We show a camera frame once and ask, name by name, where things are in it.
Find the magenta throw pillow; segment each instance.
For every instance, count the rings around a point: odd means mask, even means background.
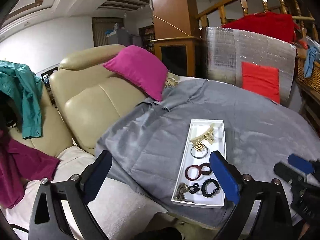
[[[130,45],[103,66],[141,87],[153,99],[162,101],[168,69],[149,51]]]

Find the gray bedsheet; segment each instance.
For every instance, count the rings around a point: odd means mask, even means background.
[[[170,200],[191,119],[223,120],[227,161],[255,180],[271,181],[276,177],[274,164],[286,162],[291,153],[320,158],[319,138],[300,115],[255,93],[208,80],[166,88],[161,103],[147,98],[98,140],[96,156],[108,149],[114,158],[109,177],[149,195],[170,212],[219,227],[233,203],[226,200],[221,209],[206,209]],[[290,188],[283,185],[291,203]]]

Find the red cloth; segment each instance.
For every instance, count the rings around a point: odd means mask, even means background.
[[[0,130],[0,205],[12,208],[22,200],[20,178],[52,180],[58,163],[57,158],[4,136]]]
[[[242,88],[280,103],[279,70],[275,67],[241,62]]]
[[[260,33],[286,42],[294,41],[294,28],[299,28],[290,14],[273,12],[250,14],[222,27]]]

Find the white fleece blanket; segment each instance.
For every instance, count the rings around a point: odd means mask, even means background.
[[[73,146],[64,150],[58,159],[60,163],[53,182],[65,181],[73,174],[81,174],[86,166],[94,162],[95,157]],[[40,181],[30,181],[26,185],[25,196],[14,208],[1,208],[10,224],[29,228],[39,185]],[[68,202],[62,201],[62,206],[74,237],[83,239]],[[167,212],[151,199],[134,192],[128,185],[109,178],[104,180],[96,199],[90,202],[88,207],[108,238],[117,240],[131,239],[145,229],[154,214]],[[27,233],[19,230],[15,232],[22,240],[28,239]]]

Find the white box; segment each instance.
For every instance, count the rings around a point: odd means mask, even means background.
[[[193,144],[190,142],[192,138],[195,138],[201,134],[203,134],[207,129],[209,129],[211,124],[214,124],[214,142],[210,144],[208,141],[203,140],[202,143],[207,146],[208,154],[206,157],[202,159],[194,158],[190,151],[192,149]],[[174,196],[177,192],[178,186],[181,183],[186,183],[188,186],[193,185],[194,183],[199,184],[199,188],[201,188],[202,184],[209,178],[217,180],[216,176],[212,172],[210,175],[201,175],[199,179],[190,181],[185,177],[185,170],[188,166],[191,165],[201,165],[202,163],[208,163],[210,158],[210,153],[218,150],[221,155],[226,159],[226,139],[224,133],[224,125],[223,120],[204,120],[204,119],[192,119],[189,127],[189,132],[187,136],[186,146],[184,148],[184,153],[179,169],[179,174],[176,182],[176,186],[172,193],[171,201],[178,205],[183,206],[191,206],[191,207],[203,207],[203,208],[221,208],[224,205],[225,194],[220,186],[219,191],[210,198],[204,197],[201,193],[201,189],[191,194],[189,192],[185,193],[186,201],[174,200]],[[198,174],[198,170],[196,168],[189,169],[188,175],[191,178],[195,178]],[[210,183],[208,186],[208,193],[211,193],[211,189],[215,189],[214,183]]]

